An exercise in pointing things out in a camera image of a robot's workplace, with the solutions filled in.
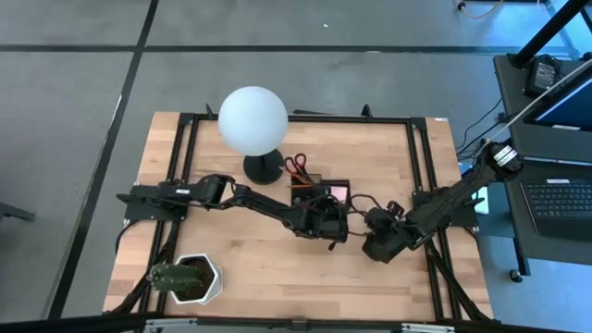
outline white globe lamp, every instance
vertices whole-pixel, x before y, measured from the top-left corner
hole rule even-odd
[[[281,177],[284,159],[278,151],[288,130],[288,111],[279,97],[261,87],[243,87],[222,103],[218,127],[226,144],[246,157],[245,175],[256,184]]]

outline monitor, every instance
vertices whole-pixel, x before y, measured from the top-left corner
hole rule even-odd
[[[577,74],[528,115],[524,122],[592,131],[592,67]]]

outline scissors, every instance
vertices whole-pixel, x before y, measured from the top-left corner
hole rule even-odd
[[[286,157],[284,159],[284,169],[303,183],[315,184],[308,177],[308,172],[306,171],[306,155],[303,153],[298,153],[293,158],[291,156]]]

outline concrete floor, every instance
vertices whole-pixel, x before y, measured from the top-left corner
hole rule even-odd
[[[149,3],[1,0],[0,46],[135,44]],[[478,13],[491,4],[469,6]],[[168,0],[159,4],[148,44],[521,46],[548,19],[526,4],[470,20],[445,0]],[[580,53],[592,51],[580,20],[568,32]],[[0,307],[0,322],[43,317],[130,60],[131,53],[0,52],[0,202],[37,213],[30,224],[0,224],[0,303],[10,304]],[[64,316],[101,311],[124,211],[115,194],[135,180],[152,113],[201,112],[205,103],[218,109],[247,84],[273,90],[289,110],[358,114],[368,103],[377,115],[447,117],[457,144],[500,98],[491,55],[144,54]],[[493,124],[494,114],[469,136]],[[533,276],[514,284],[507,278],[516,266],[512,242],[480,243],[498,319],[592,330],[592,267],[532,261]]]

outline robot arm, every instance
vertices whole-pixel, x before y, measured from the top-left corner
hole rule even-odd
[[[234,195],[222,201],[228,184]],[[164,182],[158,187],[138,185],[129,194],[118,194],[117,197],[128,204],[126,215],[134,204],[140,206],[136,210],[158,209],[159,212],[173,212],[188,205],[206,210],[244,207],[279,220],[297,237],[334,242],[345,242],[348,238],[347,209],[333,196],[320,195],[308,203],[288,206],[253,191],[246,185],[237,184],[234,178],[226,175],[208,175],[195,184]]]
[[[371,209],[366,224],[374,232],[366,237],[364,252],[372,259],[388,263],[403,249],[417,249],[429,240],[438,227],[446,227],[443,218],[470,200],[471,195],[491,182],[510,179],[523,168],[520,156],[502,143],[487,144],[464,177],[449,188],[440,189],[428,203],[402,216],[402,209]]]

